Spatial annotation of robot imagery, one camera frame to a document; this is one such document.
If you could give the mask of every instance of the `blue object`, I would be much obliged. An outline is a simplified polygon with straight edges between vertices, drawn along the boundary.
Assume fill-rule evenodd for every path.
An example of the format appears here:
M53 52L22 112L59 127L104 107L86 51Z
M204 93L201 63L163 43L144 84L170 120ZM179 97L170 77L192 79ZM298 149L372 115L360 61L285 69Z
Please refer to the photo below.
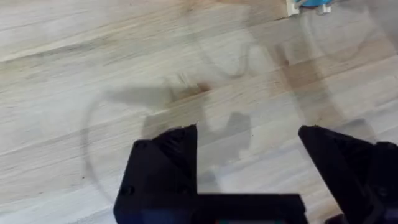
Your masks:
M317 7L323 4L331 3L332 0L308 0L303 4L303 7Z

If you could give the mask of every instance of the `light wood surface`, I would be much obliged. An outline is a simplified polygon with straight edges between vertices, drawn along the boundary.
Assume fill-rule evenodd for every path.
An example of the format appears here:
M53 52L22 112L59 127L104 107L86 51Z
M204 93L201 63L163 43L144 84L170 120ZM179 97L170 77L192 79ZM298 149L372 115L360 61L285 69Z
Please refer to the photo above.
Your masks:
M200 192L295 192L339 209L298 139L398 142L398 2L0 2L0 223L115 223L132 143L199 130Z

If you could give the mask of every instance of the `wooden table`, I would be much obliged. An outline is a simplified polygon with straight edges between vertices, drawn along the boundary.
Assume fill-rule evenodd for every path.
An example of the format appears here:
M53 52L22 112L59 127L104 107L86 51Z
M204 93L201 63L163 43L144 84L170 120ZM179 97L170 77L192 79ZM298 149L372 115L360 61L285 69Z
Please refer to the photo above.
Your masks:
M0 2L0 223L114 223L132 143L199 129L200 192L297 192L339 212L298 139L398 142L398 2Z

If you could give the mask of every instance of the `wood grain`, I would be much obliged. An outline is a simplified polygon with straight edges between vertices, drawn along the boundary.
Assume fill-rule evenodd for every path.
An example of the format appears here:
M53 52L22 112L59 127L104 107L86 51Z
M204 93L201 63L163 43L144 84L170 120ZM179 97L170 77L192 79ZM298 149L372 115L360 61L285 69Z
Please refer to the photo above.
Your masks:
M297 130L398 142L394 0L0 2L0 222L114 223L131 145L196 123L200 192L339 209Z

